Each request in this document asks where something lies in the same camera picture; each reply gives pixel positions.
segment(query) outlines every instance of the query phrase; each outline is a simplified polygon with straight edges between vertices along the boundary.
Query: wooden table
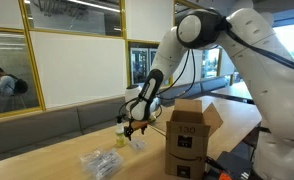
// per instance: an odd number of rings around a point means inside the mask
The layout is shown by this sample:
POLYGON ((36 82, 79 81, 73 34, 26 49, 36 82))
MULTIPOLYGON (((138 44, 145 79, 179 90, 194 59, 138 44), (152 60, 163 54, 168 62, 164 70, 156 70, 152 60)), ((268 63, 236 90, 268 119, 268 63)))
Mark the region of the wooden table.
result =
MULTIPOLYGON (((215 159, 222 151, 235 147, 260 121, 261 116, 254 105, 210 96, 201 99, 204 108, 213 102, 224 121, 209 140, 208 155, 215 159)), ((165 130, 162 126, 169 120, 169 112, 170 108, 165 109, 154 126, 165 130)), ((0 179, 93 179, 91 173, 83 170, 79 156, 99 147, 116 148, 123 157, 121 169, 111 179, 177 179, 165 174, 165 137, 161 133, 152 127, 146 129, 145 135, 135 132, 132 138, 147 143, 144 150, 136 152, 129 145, 117 148, 115 127, 110 127, 0 161, 0 179)))
POLYGON ((211 91, 211 93, 221 95, 221 97, 229 96, 248 100, 253 99, 248 91, 245 82, 235 83, 232 86, 211 91))
MULTIPOLYGON (((262 117, 255 105, 242 102, 203 96, 203 111, 211 102, 214 103, 221 119, 222 126, 209 138, 208 156, 217 159, 222 151, 230 152, 261 121, 262 117)), ((153 126, 166 131, 166 121, 170 118, 174 107, 163 110, 153 126)))

